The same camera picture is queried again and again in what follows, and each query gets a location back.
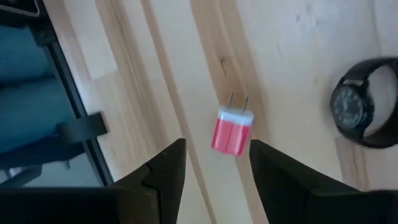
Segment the wristwatch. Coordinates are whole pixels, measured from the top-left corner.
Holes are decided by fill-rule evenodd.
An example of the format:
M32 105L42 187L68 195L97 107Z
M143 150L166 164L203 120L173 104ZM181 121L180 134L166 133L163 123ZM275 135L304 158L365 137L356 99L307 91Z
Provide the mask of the wristwatch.
M354 65L340 79L330 100L330 110L339 132L360 145L375 149L384 149L398 143L397 103L388 120L375 133L364 136L365 129L374 116L368 78L382 66L390 67L398 78L398 57L365 60Z

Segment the blue jeans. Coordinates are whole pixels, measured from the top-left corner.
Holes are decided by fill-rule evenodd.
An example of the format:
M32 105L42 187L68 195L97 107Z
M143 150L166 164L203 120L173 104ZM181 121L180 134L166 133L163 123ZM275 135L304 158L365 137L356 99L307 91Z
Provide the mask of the blue jeans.
M45 138L72 119L67 96L29 29L0 26L0 153Z

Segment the person's leg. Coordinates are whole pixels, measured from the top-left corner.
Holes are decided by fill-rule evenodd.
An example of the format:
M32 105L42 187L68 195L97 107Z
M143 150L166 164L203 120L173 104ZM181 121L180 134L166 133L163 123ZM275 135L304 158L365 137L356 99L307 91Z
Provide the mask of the person's leg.
M55 132L72 119L66 94L55 78L0 88L0 153Z
M49 75L44 50L36 45L29 28L0 26L0 83L25 82Z

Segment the black strap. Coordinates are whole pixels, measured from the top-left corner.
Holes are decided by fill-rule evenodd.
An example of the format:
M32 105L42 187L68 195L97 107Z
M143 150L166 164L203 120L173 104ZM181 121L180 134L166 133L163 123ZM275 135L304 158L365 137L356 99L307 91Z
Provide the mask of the black strap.
M359 62L351 68L343 78L345 80L366 80L381 66L389 66L398 78L398 58L375 58ZM355 136L343 130L340 131L366 147L384 149L398 144L398 104L396 102L394 110L387 122L370 136L362 137L362 133L359 137L358 135Z
M57 131L61 139L67 143L86 141L108 132L101 113L58 124Z

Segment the metal prong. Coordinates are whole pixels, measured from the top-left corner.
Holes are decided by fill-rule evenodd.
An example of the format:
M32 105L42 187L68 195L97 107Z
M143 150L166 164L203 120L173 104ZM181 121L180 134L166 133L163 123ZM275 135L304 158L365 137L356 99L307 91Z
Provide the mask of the metal prong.
M234 92L232 92L231 99L229 100L229 106L228 106L229 108L231 107L232 97L234 97Z
M249 97L246 97L246 103L244 104L243 111L246 111L246 107L248 106Z

